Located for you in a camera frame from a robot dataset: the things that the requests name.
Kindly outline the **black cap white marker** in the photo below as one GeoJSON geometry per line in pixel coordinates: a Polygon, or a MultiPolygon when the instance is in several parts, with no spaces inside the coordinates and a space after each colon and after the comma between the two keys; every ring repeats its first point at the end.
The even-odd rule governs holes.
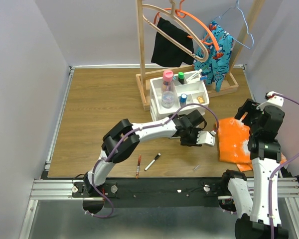
{"type": "Polygon", "coordinates": [[[148,171],[150,167],[160,158],[161,153],[158,153],[154,159],[148,164],[148,166],[144,169],[144,171],[148,171]]]}

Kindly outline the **blue cap clear tube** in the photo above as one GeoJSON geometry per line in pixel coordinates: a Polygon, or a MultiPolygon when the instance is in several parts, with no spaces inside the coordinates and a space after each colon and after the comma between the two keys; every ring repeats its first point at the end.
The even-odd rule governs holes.
{"type": "Polygon", "coordinates": [[[179,98],[180,106],[182,107],[186,105],[186,101],[187,101],[187,94],[181,94],[179,98]]]}

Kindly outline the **red pen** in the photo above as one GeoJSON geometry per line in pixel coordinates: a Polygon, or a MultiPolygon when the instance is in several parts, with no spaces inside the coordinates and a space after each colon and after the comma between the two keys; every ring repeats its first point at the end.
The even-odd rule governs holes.
{"type": "Polygon", "coordinates": [[[140,154],[138,157],[138,163],[137,163],[136,179],[139,178],[141,160],[142,160],[142,155],[140,154]]]}

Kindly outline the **black green highlighter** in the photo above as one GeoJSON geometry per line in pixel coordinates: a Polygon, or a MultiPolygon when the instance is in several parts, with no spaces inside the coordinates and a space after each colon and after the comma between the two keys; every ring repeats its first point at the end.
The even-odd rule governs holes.
{"type": "Polygon", "coordinates": [[[183,72],[178,73],[178,81],[183,85],[185,81],[185,76],[183,72]]]}

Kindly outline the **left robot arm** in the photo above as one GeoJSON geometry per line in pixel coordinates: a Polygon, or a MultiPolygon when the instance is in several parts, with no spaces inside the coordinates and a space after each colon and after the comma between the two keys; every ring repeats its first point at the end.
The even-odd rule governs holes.
{"type": "Polygon", "coordinates": [[[104,137],[99,159],[83,177],[83,190],[88,196],[100,193],[101,185],[115,164],[128,159],[141,143],[157,138],[180,138],[182,146],[201,146],[198,135],[202,131],[198,126],[207,122],[203,115],[194,110],[189,114],[170,114],[167,117],[147,122],[131,123],[128,119],[119,121],[104,137]]]}

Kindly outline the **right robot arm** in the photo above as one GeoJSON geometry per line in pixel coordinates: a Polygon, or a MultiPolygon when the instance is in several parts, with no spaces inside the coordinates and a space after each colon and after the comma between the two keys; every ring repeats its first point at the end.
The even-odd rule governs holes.
{"type": "Polygon", "coordinates": [[[276,140],[283,123],[282,97],[271,96],[264,103],[247,99],[238,108],[235,119],[249,127],[248,150],[254,171],[250,192],[244,173],[227,170],[219,183],[220,191],[231,195],[237,212],[237,239],[287,239],[278,206],[278,167],[281,145],[276,140]]]}

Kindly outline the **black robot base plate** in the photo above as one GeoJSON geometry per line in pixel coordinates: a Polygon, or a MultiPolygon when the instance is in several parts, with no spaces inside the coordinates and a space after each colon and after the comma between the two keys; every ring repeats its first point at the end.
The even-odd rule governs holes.
{"type": "Polygon", "coordinates": [[[95,191],[84,182],[73,183],[72,196],[85,198],[83,208],[220,207],[236,213],[233,197],[220,177],[107,178],[95,191]]]}

